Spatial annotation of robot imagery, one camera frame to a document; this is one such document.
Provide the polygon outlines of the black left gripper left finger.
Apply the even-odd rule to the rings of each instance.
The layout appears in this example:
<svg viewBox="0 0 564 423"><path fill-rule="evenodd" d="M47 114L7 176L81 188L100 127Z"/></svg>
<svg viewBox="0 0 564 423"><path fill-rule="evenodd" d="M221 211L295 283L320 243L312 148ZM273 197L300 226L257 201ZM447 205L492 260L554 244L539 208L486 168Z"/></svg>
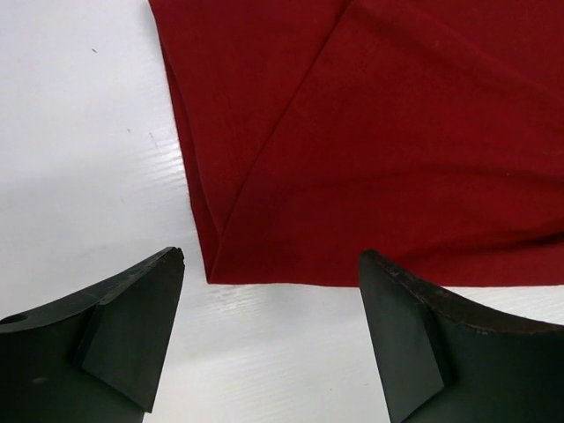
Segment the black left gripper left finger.
<svg viewBox="0 0 564 423"><path fill-rule="evenodd" d="M141 422L152 412L184 255L129 269L1 321L3 422Z"/></svg>

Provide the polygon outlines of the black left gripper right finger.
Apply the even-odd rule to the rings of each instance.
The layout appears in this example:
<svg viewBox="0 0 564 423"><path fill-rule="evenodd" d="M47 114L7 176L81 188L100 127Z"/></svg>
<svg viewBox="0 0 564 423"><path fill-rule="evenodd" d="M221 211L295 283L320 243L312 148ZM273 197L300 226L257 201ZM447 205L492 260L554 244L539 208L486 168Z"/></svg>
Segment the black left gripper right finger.
<svg viewBox="0 0 564 423"><path fill-rule="evenodd" d="M359 280L391 421L562 421L560 325L466 299L373 250Z"/></svg>

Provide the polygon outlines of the dark red t shirt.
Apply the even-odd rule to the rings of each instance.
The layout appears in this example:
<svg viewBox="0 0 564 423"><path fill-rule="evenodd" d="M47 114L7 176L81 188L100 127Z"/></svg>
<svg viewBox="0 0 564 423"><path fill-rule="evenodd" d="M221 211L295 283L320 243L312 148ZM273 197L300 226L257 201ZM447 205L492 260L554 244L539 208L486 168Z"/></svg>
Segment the dark red t shirt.
<svg viewBox="0 0 564 423"><path fill-rule="evenodd" d="M150 7L210 283L562 283L562 2Z"/></svg>

